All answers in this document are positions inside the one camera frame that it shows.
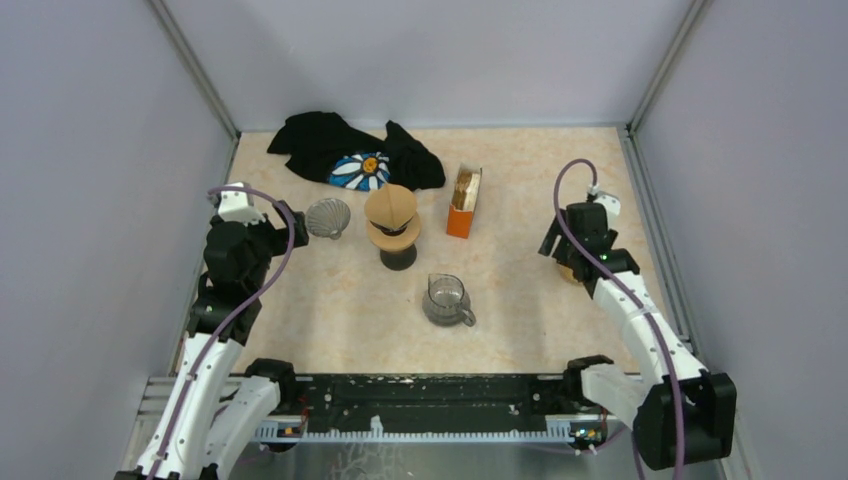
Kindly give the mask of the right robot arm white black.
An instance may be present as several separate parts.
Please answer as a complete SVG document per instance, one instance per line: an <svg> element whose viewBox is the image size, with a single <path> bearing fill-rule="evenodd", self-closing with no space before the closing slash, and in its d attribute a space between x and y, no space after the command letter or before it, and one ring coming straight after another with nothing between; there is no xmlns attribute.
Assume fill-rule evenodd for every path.
<svg viewBox="0 0 848 480"><path fill-rule="evenodd" d="M630 252L599 202L558 209L539 253L553 258L613 321L638 365L631 378L602 354L573 359L563 398L576 412L599 406L631 430L652 470L726 458L734 436L737 388L684 345L650 295Z"/></svg>

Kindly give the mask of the brown paper coffee filter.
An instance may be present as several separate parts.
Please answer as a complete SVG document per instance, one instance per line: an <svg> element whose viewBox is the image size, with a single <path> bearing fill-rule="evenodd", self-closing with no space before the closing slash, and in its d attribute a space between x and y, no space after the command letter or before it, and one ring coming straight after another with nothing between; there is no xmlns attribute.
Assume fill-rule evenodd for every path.
<svg viewBox="0 0 848 480"><path fill-rule="evenodd" d="M406 230L417 214L417 199L406 187L385 184L371 193L364 213L372 226L387 235L397 236Z"/></svg>

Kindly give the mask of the orange coffee filter box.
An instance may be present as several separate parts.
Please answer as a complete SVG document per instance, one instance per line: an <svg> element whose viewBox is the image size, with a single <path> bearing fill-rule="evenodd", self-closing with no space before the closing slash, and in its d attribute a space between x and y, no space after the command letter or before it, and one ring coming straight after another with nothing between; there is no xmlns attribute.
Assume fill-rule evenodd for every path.
<svg viewBox="0 0 848 480"><path fill-rule="evenodd" d="M449 204L446 233L467 239L471 233L482 181L482 169L461 164Z"/></svg>

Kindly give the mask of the smoky glass pitcher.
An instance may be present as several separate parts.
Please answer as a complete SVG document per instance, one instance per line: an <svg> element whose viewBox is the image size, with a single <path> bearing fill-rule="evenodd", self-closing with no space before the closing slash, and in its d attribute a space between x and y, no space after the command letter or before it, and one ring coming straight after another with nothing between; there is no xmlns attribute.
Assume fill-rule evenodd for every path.
<svg viewBox="0 0 848 480"><path fill-rule="evenodd" d="M427 289L422 297L422 311L428 321L440 327L474 327L477 323L464 283L451 274L428 275Z"/></svg>

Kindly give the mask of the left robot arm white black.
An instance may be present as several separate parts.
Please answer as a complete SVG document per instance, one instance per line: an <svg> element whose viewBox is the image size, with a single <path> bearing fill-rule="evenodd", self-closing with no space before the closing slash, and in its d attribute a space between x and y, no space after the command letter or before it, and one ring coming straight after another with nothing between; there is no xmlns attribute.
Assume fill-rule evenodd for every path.
<svg viewBox="0 0 848 480"><path fill-rule="evenodd" d="M269 270L273 258L309 242L303 213L281 200L273 207L281 228L251 202L223 195L206 235L182 365L153 438L116 478L226 479L261 421L297 406L293 366L281 360L254 361L235 392L224 391L261 310L258 297L279 276Z"/></svg>

